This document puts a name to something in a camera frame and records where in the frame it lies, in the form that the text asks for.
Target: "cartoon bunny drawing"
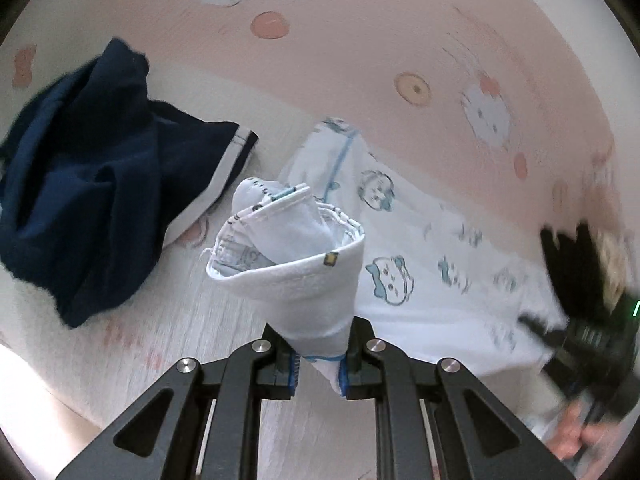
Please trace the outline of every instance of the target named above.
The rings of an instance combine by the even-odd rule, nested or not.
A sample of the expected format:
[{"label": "cartoon bunny drawing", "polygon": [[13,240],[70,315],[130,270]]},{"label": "cartoon bunny drawing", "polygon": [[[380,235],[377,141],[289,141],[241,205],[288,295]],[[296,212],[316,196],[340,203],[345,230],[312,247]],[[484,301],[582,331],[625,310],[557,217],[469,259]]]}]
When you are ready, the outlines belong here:
[{"label": "cartoon bunny drawing", "polygon": [[462,92],[462,107],[466,119],[482,142],[492,148],[503,148],[509,140],[511,115],[500,95],[500,83],[480,66],[478,57],[451,34],[450,44],[443,50],[449,54],[470,77]]}]

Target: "blue stitching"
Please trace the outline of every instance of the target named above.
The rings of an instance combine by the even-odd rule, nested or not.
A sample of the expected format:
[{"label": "blue stitching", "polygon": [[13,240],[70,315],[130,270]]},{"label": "blue stitching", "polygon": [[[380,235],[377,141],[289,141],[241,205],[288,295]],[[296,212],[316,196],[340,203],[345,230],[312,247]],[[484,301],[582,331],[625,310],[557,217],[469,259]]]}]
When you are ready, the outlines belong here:
[{"label": "blue stitching", "polygon": [[326,183],[326,187],[324,188],[324,195],[322,196],[323,202],[326,203],[328,201],[329,192],[331,191],[331,184],[334,181],[335,176],[338,174],[338,171],[340,171],[340,167],[344,162],[344,158],[347,156],[347,153],[349,153],[349,149],[351,147],[351,144],[353,143],[354,137],[357,136],[359,133],[360,132],[358,130],[353,130],[351,133],[349,133],[347,140],[345,141],[344,146],[342,147],[342,150],[338,155],[338,158],[335,160],[334,168],[331,172],[331,175],[329,176],[329,180]]},{"label": "blue stitching", "polygon": [[340,361],[340,369],[338,370],[338,386],[340,386],[340,394],[343,397],[346,397],[347,390],[349,389],[349,375],[347,373],[346,358]]},{"label": "blue stitching", "polygon": [[303,357],[310,362],[317,361],[318,359],[321,361],[342,361],[344,359],[344,354],[338,355],[337,357],[323,357],[321,355],[305,355]]},{"label": "blue stitching", "polygon": [[287,187],[287,189],[285,189],[284,191],[281,191],[279,193],[276,193],[275,195],[273,195],[271,197],[271,201],[275,202],[276,200],[279,200],[281,198],[286,197],[287,195],[290,195],[291,193],[295,193],[296,192],[296,187]]},{"label": "blue stitching", "polygon": [[300,355],[293,352],[289,357],[289,391],[295,395],[300,376]]}]

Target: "navy blue cloth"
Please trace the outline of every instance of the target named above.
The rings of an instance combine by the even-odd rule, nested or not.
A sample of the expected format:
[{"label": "navy blue cloth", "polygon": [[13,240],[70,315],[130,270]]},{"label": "navy blue cloth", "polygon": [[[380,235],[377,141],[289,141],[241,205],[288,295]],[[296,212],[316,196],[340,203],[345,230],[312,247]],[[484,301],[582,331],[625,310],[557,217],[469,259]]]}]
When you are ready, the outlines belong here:
[{"label": "navy blue cloth", "polygon": [[111,40],[29,102],[0,146],[0,259],[46,288],[71,327],[138,290],[168,224],[209,185],[238,129],[149,100],[148,69]]}]

